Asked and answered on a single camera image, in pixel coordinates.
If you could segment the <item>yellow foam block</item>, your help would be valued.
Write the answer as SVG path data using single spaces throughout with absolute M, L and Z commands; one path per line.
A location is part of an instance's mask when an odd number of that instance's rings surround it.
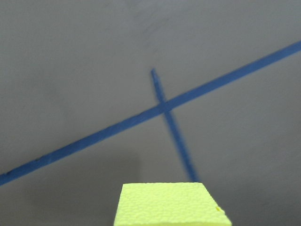
M 202 183 L 129 183 L 122 186 L 116 226 L 230 226 Z

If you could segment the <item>brown paper table cover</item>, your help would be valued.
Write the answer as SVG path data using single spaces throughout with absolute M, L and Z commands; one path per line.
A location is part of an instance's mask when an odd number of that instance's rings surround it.
M 0 171 L 301 39 L 298 0 L 3 0 Z M 301 55 L 172 111 L 235 226 L 301 223 Z M 163 115 L 0 188 L 3 226 L 111 226 L 124 183 L 188 182 Z

